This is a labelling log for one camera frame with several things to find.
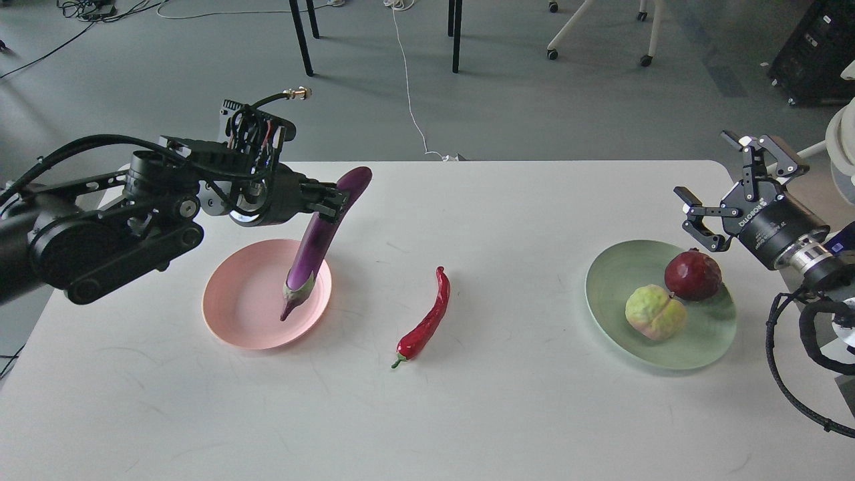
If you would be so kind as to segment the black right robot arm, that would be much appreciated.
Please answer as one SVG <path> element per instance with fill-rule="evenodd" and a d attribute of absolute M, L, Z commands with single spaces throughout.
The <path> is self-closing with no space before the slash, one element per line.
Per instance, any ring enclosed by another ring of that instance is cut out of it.
<path fill-rule="evenodd" d="M 711 252 L 726 251 L 736 238 L 768 270 L 790 267 L 801 276 L 800 286 L 776 295 L 770 307 L 765 323 L 767 365 L 784 397 L 801 414 L 826 432 L 853 438 L 851 427 L 816 413 L 791 393 L 774 354 L 778 319 L 792 301 L 799 301 L 800 340 L 808 357 L 828 371 L 853 375 L 852 363 L 822 353 L 815 326 L 818 314 L 830 314 L 837 328 L 853 328 L 853 250 L 836 253 L 826 247 L 830 225 L 788 192 L 786 182 L 803 176 L 808 168 L 784 140 L 773 135 L 739 137 L 727 130 L 721 137 L 740 151 L 741 176 L 715 206 L 703 205 L 690 189 L 676 186 L 675 194 L 685 205 L 682 227 Z"/>

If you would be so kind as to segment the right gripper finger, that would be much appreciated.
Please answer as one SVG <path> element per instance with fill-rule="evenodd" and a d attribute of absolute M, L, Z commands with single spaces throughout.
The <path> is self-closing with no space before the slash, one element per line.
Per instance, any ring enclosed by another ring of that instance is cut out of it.
<path fill-rule="evenodd" d="M 801 156 L 776 135 L 739 135 L 731 131 L 721 131 L 721 137 L 730 146 L 739 150 L 743 158 L 742 177 L 739 185 L 746 201 L 759 200 L 759 183 L 789 182 L 806 174 L 810 167 L 803 163 Z"/>
<path fill-rule="evenodd" d="M 729 232 L 727 234 L 713 232 L 706 226 L 705 217 L 733 218 L 738 217 L 741 214 L 741 210 L 738 208 L 705 206 L 690 189 L 684 186 L 675 186 L 673 192 L 683 202 L 684 207 L 686 207 L 686 219 L 682 222 L 684 231 L 692 235 L 694 240 L 711 252 L 729 250 L 732 238 L 735 235 Z"/>

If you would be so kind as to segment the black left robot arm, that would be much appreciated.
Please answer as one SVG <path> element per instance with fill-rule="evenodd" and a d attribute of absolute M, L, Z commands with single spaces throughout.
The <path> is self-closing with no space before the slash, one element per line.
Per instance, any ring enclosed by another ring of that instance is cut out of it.
<path fill-rule="evenodd" d="M 74 140 L 37 161 L 2 191 L 2 302 L 40 286 L 85 305 L 195 249 L 204 240 L 196 216 L 226 216 L 243 227 L 311 214 L 323 244 L 309 247 L 301 268 L 317 264 L 360 189 L 318 182 L 280 161 L 295 125 L 266 113 L 277 100 L 307 100 L 309 88 L 278 92 L 252 104 L 224 100 L 216 141 L 126 135 Z M 130 165 L 53 186 L 37 177 L 60 162 L 104 146 L 135 146 Z"/>

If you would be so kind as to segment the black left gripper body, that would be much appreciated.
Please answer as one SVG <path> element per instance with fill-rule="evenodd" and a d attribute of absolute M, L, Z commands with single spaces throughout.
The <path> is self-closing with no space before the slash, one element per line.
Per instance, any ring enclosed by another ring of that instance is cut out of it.
<path fill-rule="evenodd" d="M 306 189 L 310 183 L 305 174 L 291 170 L 286 164 L 277 164 L 274 176 L 267 182 L 262 212 L 251 220 L 251 227 L 281 224 L 297 214 L 311 213 L 308 204 L 313 200 Z"/>

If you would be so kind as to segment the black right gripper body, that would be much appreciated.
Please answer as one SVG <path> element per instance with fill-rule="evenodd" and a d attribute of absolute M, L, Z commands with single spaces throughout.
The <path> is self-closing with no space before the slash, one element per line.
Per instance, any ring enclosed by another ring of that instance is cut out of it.
<path fill-rule="evenodd" d="M 804 243 L 821 243 L 830 232 L 825 223 L 799 201 L 785 194 L 735 194 L 740 215 L 735 237 L 768 270 L 781 270 Z"/>

